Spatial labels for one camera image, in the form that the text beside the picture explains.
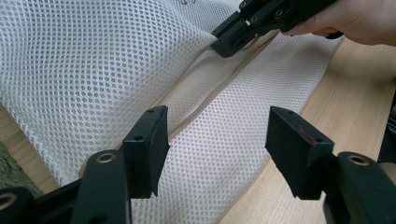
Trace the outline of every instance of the wooden table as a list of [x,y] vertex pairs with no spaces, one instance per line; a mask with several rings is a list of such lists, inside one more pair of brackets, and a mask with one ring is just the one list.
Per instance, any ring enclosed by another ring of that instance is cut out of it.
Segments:
[[[301,115],[335,142],[376,160],[395,92],[396,48],[345,40]],[[8,112],[0,106],[0,141],[45,192],[58,188]],[[322,202],[293,199],[270,161],[220,223],[323,223]]]

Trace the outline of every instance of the human hand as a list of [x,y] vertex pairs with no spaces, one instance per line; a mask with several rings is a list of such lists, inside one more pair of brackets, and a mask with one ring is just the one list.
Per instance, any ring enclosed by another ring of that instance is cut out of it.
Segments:
[[337,31],[361,44],[396,46],[396,0],[338,0],[284,35]]

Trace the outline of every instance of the mesh bag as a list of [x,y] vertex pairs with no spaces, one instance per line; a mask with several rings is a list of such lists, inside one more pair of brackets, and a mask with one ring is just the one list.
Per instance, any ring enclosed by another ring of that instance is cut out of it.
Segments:
[[60,185],[169,106],[160,196],[133,200],[136,223],[215,222],[268,159],[269,105],[300,110],[336,45],[272,32],[222,59],[210,32],[240,0],[0,1],[0,100]]

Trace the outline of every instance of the wooden surface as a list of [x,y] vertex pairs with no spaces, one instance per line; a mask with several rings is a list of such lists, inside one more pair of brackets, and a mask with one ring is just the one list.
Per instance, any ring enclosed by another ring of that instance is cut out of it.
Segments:
[[[335,154],[354,151],[376,161],[395,78],[396,48],[345,40],[300,114],[334,141]],[[270,161],[220,223],[325,223],[321,206],[294,199]]]

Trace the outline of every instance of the green cloth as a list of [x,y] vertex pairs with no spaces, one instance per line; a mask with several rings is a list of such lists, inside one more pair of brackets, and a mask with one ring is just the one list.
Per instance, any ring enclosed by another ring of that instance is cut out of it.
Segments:
[[8,151],[0,142],[0,189],[25,187],[35,198],[43,192],[26,175],[22,168],[9,156]]

